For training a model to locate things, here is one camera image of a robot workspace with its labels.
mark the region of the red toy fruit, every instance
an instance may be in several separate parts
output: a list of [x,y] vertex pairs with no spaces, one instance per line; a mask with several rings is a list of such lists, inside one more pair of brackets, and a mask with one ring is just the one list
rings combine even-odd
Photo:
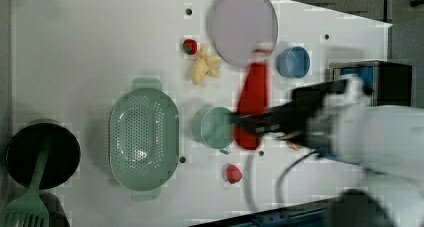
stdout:
[[237,183],[243,178],[243,174],[235,165],[229,165],[226,169],[227,180],[231,184]]
[[197,53],[197,42],[192,39],[184,40],[183,49],[186,54],[194,55],[195,53]]

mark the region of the blue cup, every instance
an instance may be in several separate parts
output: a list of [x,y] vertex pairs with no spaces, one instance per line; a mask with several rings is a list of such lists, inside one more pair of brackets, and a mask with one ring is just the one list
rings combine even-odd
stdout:
[[308,52],[300,47],[293,47],[284,50],[277,57],[278,72],[287,78],[304,77],[311,65]]

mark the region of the white tabletop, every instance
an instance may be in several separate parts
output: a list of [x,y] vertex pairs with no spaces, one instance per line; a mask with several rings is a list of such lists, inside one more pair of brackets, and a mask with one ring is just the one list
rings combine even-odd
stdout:
[[[52,189],[72,226],[187,226],[336,196],[361,177],[358,167],[307,160],[276,186],[294,151],[267,137],[260,150],[233,144],[223,155],[192,140],[189,127],[202,104],[234,109],[246,75],[223,63],[218,79],[193,86],[193,60],[180,50],[184,37],[211,43],[206,29],[214,0],[12,0],[13,129],[51,118],[81,145],[75,175]],[[281,77],[271,61],[272,105],[293,88],[321,82],[333,61],[385,60],[388,25],[287,0],[272,0],[279,22],[275,54],[304,46],[311,70],[303,79]],[[191,17],[185,9],[193,8]],[[137,77],[155,77],[181,115],[180,153],[187,157],[158,199],[133,202],[108,164],[108,119]],[[222,173],[237,164],[241,182]],[[282,188],[284,203],[276,190]]]

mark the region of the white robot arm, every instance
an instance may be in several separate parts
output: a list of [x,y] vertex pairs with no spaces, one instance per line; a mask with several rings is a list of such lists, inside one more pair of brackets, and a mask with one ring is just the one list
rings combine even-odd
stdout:
[[[324,154],[371,171],[358,188],[342,193],[339,203],[329,208],[328,226],[340,226],[340,218],[356,219],[343,226],[424,226],[424,110],[369,107],[361,80],[344,78],[349,80],[347,91],[327,95],[322,114],[309,120],[306,146],[322,143],[316,136],[330,129]],[[325,119],[332,121],[323,124]],[[360,198],[367,201],[360,205]],[[358,208],[368,210],[355,213]]]
[[362,80],[343,75],[296,89],[291,102],[261,116],[235,116],[234,122],[369,170],[328,208],[327,226],[423,227],[424,109],[370,103]]

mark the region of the green spatula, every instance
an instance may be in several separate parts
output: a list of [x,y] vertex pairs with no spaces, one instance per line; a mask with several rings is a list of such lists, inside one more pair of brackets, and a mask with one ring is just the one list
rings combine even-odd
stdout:
[[39,196],[40,182],[43,177],[47,157],[50,152],[50,142],[45,140],[34,168],[28,191],[13,200],[0,214],[0,226],[48,227],[49,211]]

